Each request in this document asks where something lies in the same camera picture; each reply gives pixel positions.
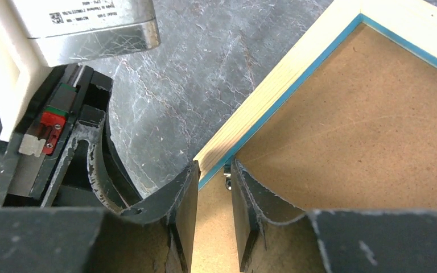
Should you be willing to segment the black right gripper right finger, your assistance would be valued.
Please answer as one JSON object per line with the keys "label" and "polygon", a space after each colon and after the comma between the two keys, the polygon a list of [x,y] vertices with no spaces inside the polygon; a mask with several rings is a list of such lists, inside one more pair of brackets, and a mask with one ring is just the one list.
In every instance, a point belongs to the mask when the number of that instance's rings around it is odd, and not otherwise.
{"label": "black right gripper right finger", "polygon": [[241,272],[437,272],[437,212],[303,210],[230,167]]}

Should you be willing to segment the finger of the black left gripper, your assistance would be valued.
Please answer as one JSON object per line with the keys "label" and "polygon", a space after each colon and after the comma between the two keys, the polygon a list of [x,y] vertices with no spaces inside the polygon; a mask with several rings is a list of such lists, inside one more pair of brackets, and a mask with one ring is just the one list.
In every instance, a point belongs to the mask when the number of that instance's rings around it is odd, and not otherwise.
{"label": "finger of the black left gripper", "polygon": [[141,201],[115,146],[109,137],[107,112],[84,105],[72,125],[41,206],[52,206],[65,181],[76,181],[81,173],[90,186],[92,201],[121,213]]}

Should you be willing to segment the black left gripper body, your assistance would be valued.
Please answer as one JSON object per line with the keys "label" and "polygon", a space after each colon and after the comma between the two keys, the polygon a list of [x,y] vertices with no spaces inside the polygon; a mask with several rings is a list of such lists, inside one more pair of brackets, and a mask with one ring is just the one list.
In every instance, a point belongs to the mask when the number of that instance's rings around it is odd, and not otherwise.
{"label": "black left gripper body", "polygon": [[[60,153],[84,105],[108,114],[113,80],[88,66],[54,68],[43,81],[9,141],[0,140],[0,207],[41,206]],[[65,181],[52,206],[103,206],[88,196],[81,173]]]}

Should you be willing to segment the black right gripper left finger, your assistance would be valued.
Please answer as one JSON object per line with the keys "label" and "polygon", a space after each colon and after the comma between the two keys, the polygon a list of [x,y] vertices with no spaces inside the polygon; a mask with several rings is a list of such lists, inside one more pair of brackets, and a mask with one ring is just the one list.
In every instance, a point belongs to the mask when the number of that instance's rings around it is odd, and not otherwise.
{"label": "black right gripper left finger", "polygon": [[199,164],[121,213],[0,208],[0,272],[190,272]]}

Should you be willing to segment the brown cardboard backing board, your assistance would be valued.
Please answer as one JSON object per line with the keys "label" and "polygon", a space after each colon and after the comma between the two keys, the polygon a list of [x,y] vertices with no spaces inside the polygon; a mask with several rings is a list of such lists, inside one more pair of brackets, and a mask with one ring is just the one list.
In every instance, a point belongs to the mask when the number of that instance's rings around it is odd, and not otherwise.
{"label": "brown cardboard backing board", "polygon": [[[303,210],[437,212],[437,69],[361,24],[233,160]],[[199,194],[193,272],[240,272],[222,184]]]}

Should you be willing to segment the wooden picture frame teal edge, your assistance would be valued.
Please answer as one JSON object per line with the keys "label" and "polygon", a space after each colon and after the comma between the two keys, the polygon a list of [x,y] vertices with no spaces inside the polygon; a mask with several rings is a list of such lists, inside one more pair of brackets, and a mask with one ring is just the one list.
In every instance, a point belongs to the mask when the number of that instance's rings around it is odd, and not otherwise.
{"label": "wooden picture frame teal edge", "polygon": [[196,155],[203,187],[361,23],[437,69],[437,7],[333,1]]}

